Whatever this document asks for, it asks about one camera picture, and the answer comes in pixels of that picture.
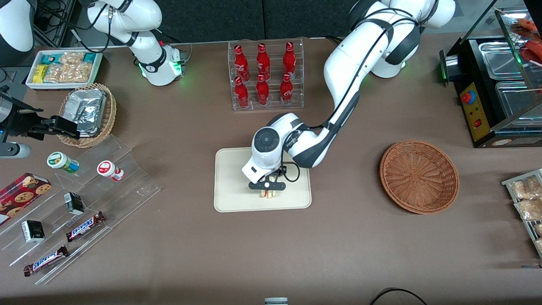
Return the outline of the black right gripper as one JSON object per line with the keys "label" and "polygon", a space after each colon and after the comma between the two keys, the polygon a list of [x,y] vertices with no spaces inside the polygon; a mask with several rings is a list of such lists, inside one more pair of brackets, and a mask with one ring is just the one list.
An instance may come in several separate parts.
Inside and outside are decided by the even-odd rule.
{"label": "black right gripper", "polygon": [[51,116],[43,120],[37,113],[42,108],[34,108],[10,95],[1,96],[1,139],[29,137],[43,141],[46,134],[62,135],[79,139],[80,132],[76,123],[61,116]]}

